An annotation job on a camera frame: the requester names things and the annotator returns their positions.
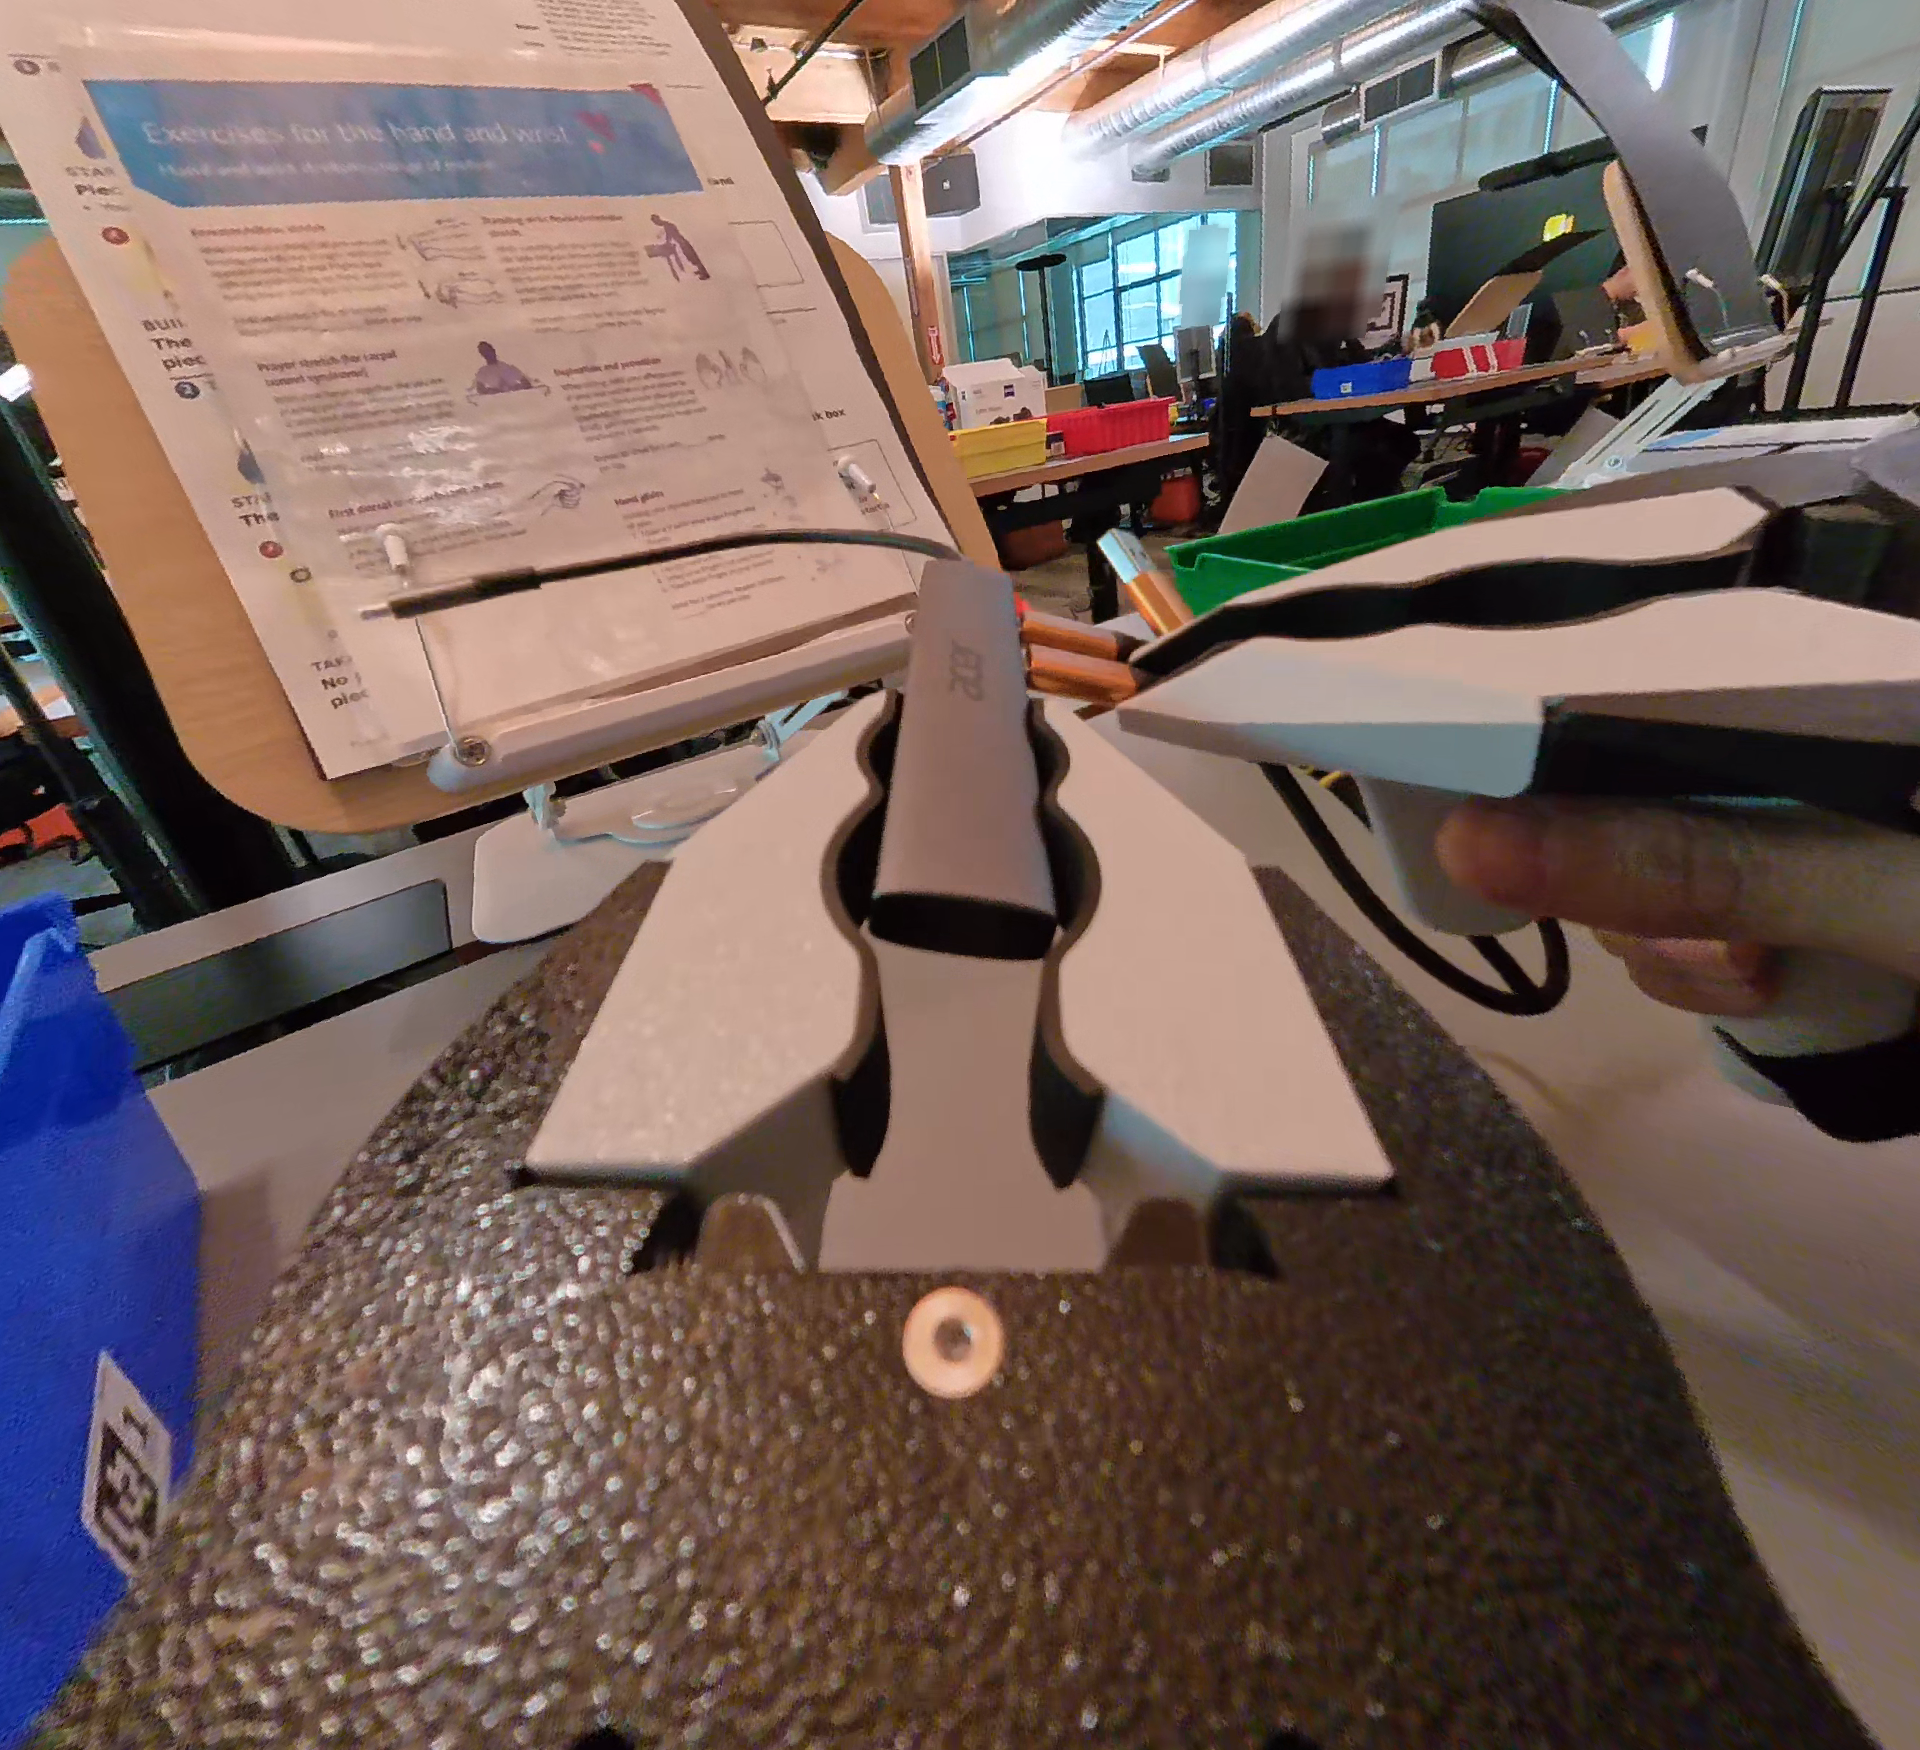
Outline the wooden document stand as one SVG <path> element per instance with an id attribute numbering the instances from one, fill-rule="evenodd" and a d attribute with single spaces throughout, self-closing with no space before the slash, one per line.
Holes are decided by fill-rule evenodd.
<path id="1" fill-rule="evenodd" d="M 1604 196 L 1667 380 L 1558 487 L 1625 476 L 1723 379 L 1774 362 L 1777 328 L 1753 244 L 1723 171 L 1594 11 L 1559 0 L 1470 0 L 1481 24 L 1562 82 L 1611 140 Z"/>
<path id="2" fill-rule="evenodd" d="M 450 0 L 469 20 L 504 20 L 524 46 L 591 51 L 637 65 L 641 37 L 620 31 L 611 1 Z M 900 305 L 867 260 L 824 227 L 709 0 L 669 1 L 709 65 L 709 82 L 737 110 L 735 134 L 753 143 L 751 151 L 732 149 L 727 167 L 740 222 L 779 226 L 797 268 L 799 297 L 782 298 L 779 319 L 827 319 L 860 356 L 867 390 L 825 391 L 819 403 L 831 448 L 890 492 L 896 524 L 925 537 L 943 533 L 965 557 L 996 568 L 992 537 L 929 401 Z M 604 16 L 574 16 L 589 3 Z M 240 543 L 239 522 L 214 527 L 213 504 L 191 494 L 170 453 L 179 441 L 194 470 L 210 468 L 210 423 L 159 419 L 159 405 L 179 399 L 174 380 L 159 365 L 134 366 L 131 326 L 108 314 L 110 272 L 87 255 L 103 226 L 80 219 L 70 206 L 52 212 L 50 239 L 27 253 L 9 283 L 9 328 L 179 748 L 228 802 L 290 830 L 411 827 L 742 724 L 831 686 L 865 682 L 854 659 L 874 659 L 880 672 L 900 666 L 875 643 L 874 626 L 846 629 L 727 672 L 709 698 L 695 698 L 690 682 L 675 682 L 620 699 L 629 722 L 586 736 L 568 753 L 550 748 L 531 762 L 509 762 L 493 743 L 475 769 L 461 758 L 439 765 L 408 755 L 326 779 L 302 726 L 302 701 L 275 673 L 264 634 L 249 617 L 250 593 L 225 565 L 227 548 Z"/>

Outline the black monitor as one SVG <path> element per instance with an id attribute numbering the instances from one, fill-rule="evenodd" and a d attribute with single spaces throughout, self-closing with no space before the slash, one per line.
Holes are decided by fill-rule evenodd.
<path id="1" fill-rule="evenodd" d="M 1604 197 L 1614 157 L 1600 137 L 1507 164 L 1470 193 L 1436 202 L 1425 307 L 1453 324 L 1486 283 L 1510 270 L 1540 272 L 1530 302 L 1601 287 L 1623 261 Z"/>

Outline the white cardboard box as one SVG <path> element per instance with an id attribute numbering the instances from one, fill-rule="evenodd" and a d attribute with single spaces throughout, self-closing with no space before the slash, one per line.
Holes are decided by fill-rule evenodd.
<path id="1" fill-rule="evenodd" d="M 1014 361 L 951 365 L 944 384 L 959 432 L 1020 422 L 1046 423 L 1050 413 L 1046 373 Z"/>

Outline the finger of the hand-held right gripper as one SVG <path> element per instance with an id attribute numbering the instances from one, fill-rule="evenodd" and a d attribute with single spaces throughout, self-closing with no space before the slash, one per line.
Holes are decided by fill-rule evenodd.
<path id="1" fill-rule="evenodd" d="M 1558 626 L 1250 636 L 1117 722 L 1208 753 L 1507 796 L 1536 780 L 1555 718 L 1812 734 L 1834 711 L 1863 731 L 1867 688 L 1867 610 L 1742 588 Z"/>
<path id="2" fill-rule="evenodd" d="M 1749 490 L 1540 504 L 1250 591 L 1133 653 L 1162 682 L 1236 643 L 1587 623 L 1746 586 L 1781 508 Z"/>

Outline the white square panel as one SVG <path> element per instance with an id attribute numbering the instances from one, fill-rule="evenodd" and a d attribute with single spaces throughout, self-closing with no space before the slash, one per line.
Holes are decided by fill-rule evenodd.
<path id="1" fill-rule="evenodd" d="M 1299 443 L 1282 435 L 1268 435 L 1242 472 L 1222 511 L 1218 533 L 1233 534 L 1303 513 L 1327 468 L 1325 457 Z"/>

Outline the grey usb hub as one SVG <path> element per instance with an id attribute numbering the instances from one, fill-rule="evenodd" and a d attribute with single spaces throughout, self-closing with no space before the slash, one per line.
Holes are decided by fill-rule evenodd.
<path id="1" fill-rule="evenodd" d="M 1040 964 L 1054 946 L 1020 617 L 1000 570 L 925 566 L 867 923 L 981 962 Z"/>

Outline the person's right hand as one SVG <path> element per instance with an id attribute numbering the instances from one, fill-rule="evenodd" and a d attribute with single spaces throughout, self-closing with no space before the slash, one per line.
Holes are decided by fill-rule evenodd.
<path id="1" fill-rule="evenodd" d="M 1790 951 L 1918 976 L 1918 842 L 1818 811 L 1527 799 L 1455 809 L 1449 878 L 1587 928 L 1652 1000 L 1715 1018 L 1780 1005 Z"/>

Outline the white stand base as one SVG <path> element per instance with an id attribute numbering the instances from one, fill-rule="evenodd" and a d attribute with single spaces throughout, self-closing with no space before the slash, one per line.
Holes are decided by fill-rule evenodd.
<path id="1" fill-rule="evenodd" d="M 744 741 L 606 786 L 528 792 L 526 813 L 493 824 L 475 846 L 475 937 L 518 943 L 584 921 L 629 874 L 669 864 L 821 731 L 763 726 Z"/>

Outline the green plastic bin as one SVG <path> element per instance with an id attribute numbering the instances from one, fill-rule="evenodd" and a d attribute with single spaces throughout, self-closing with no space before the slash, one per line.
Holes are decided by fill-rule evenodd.
<path id="1" fill-rule="evenodd" d="M 1315 513 L 1299 513 L 1170 548 L 1172 581 L 1189 610 L 1204 614 L 1253 591 L 1311 570 L 1426 539 L 1457 527 L 1522 511 L 1559 490 L 1483 490 L 1453 499 L 1447 490 L 1412 490 Z"/>

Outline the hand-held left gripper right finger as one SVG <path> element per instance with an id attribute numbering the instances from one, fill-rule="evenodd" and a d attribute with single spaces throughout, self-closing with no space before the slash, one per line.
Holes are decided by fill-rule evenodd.
<path id="1" fill-rule="evenodd" d="M 1092 864 L 1055 964 L 1061 1064 L 1098 1092 L 1093 1196 L 1377 1194 L 1395 1177 L 1246 857 L 1064 706 L 1051 811 Z"/>

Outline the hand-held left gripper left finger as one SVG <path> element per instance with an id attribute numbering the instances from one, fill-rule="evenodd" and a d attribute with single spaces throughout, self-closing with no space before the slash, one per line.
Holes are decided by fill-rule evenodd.
<path id="1" fill-rule="evenodd" d="M 882 800 L 865 698 L 676 853 L 553 1095 L 524 1167 L 544 1183 L 831 1188 L 833 1090 L 865 1057 L 877 980 L 838 886 Z"/>

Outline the laminated exercise sheet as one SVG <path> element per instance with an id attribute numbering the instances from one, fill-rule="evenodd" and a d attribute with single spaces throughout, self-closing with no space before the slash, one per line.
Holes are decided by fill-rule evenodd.
<path id="1" fill-rule="evenodd" d="M 909 610 L 704 94 L 108 27 L 71 65 L 394 753 Z"/>

